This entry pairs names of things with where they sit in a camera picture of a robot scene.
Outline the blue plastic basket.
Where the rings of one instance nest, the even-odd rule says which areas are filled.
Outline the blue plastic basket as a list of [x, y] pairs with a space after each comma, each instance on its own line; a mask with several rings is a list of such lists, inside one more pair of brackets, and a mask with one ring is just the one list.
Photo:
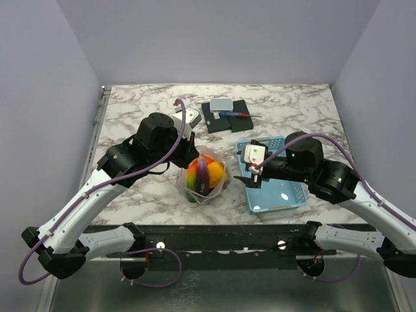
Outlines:
[[[284, 136], [273, 136], [267, 138], [254, 139], [268, 147], [270, 153], [278, 151], [284, 146]], [[237, 154], [250, 140], [240, 140], [236, 143]], [[241, 156], [237, 155], [240, 175], [243, 177], [251, 177], [251, 173], [246, 171], [246, 165], [241, 161]], [[307, 194], [304, 186], [299, 182], [270, 179], [262, 181], [261, 188], [245, 187], [247, 203], [252, 214], [259, 215], [261, 213], [274, 213], [274, 211], [282, 211], [286, 209], [297, 209], [307, 205]]]

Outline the green leafy vegetable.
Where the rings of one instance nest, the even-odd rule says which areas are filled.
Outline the green leafy vegetable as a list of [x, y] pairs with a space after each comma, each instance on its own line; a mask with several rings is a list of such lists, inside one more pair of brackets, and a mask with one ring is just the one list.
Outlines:
[[188, 169], [184, 173], [185, 186], [192, 195], [196, 194], [196, 171]]

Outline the clear pink zip top bag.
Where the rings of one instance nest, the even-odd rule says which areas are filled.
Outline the clear pink zip top bag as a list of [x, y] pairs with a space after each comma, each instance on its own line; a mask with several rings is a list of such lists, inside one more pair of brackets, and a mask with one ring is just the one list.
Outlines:
[[223, 157], [205, 146], [197, 147], [197, 157], [182, 169], [176, 188], [189, 203], [206, 204], [218, 197], [231, 181], [231, 159]]

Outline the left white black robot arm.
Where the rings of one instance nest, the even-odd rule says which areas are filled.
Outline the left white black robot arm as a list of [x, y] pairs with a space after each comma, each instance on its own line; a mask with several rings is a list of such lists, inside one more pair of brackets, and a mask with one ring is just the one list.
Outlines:
[[146, 247], [145, 234], [133, 223], [87, 234], [95, 217], [138, 179], [155, 174], [160, 164], [180, 168], [198, 156], [186, 112], [173, 116], [154, 112], [138, 131], [110, 147], [78, 193], [50, 221], [27, 227], [22, 239], [38, 254], [48, 274], [63, 280], [88, 260], [115, 253], [134, 257]]

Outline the yellow bell pepper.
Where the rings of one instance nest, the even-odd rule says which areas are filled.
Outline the yellow bell pepper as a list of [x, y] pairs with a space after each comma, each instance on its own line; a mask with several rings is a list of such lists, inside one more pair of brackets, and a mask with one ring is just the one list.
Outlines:
[[209, 176], [209, 188], [214, 189], [217, 187], [224, 175], [224, 167], [212, 158], [205, 156], [205, 162], [207, 164], [207, 171]]

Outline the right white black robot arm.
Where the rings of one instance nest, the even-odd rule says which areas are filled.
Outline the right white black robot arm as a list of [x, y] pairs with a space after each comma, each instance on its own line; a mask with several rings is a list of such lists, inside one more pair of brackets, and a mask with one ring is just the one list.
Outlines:
[[271, 179], [305, 183], [316, 198], [339, 205], [373, 227], [373, 231], [356, 231], [308, 222], [290, 249], [303, 254], [336, 250], [375, 257], [390, 271], [415, 277], [415, 219], [376, 193], [335, 139], [299, 131], [274, 153], [257, 140], [237, 153], [249, 174], [238, 178], [246, 187], [259, 189]]

